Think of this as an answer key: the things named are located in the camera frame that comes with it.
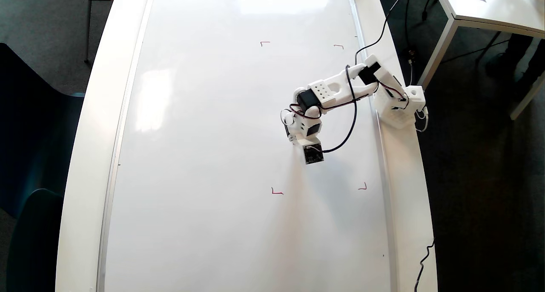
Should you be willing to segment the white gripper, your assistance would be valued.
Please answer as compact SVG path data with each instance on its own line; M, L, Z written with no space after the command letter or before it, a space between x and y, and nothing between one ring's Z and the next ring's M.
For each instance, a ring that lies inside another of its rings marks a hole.
M293 145L306 147L321 144L317 135L321 132L321 108L311 106L304 113L301 109L285 109L284 127L287 138Z

